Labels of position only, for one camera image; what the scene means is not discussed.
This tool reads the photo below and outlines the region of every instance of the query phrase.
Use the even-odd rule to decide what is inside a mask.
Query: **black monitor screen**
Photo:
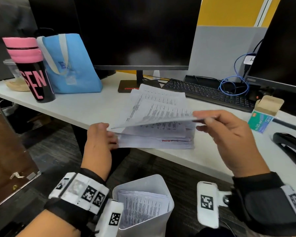
[[[296,86],[296,0],[280,1],[248,75]]]
[[[201,0],[75,3],[82,39],[94,66],[139,70],[158,66],[188,68]]]

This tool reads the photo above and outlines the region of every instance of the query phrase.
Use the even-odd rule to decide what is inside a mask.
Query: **stapler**
[[[290,134],[277,132],[273,135],[273,142],[277,144],[296,164],[296,137]]]

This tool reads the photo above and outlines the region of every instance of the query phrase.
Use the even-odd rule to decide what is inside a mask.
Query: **floor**
[[[42,211],[59,180],[65,173],[76,171],[82,159],[72,128],[63,121],[54,120],[21,138],[43,174],[0,206],[0,229],[12,220],[29,223]],[[199,181],[215,182],[222,191],[230,189],[227,182],[138,149],[131,150],[108,179],[107,186],[112,190],[119,184],[153,174],[162,175],[174,199],[166,236],[193,236],[203,228],[197,221],[196,185]],[[246,236],[243,224],[227,208],[220,207],[219,215],[237,236]]]

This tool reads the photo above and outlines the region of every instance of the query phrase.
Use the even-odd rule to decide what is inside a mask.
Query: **brown wooden panel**
[[[0,202],[26,184],[29,181],[26,178],[28,175],[38,171],[35,162],[0,109]],[[15,172],[25,177],[10,179]]]

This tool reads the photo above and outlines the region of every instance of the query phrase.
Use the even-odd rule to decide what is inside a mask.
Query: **white trash can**
[[[164,237],[167,221],[174,208],[174,201],[170,191],[161,175],[151,175],[116,186],[113,189],[113,199],[118,200],[119,191],[145,191],[155,194],[167,195],[169,198],[168,212],[133,225],[126,229],[119,229],[117,236],[121,237]]]

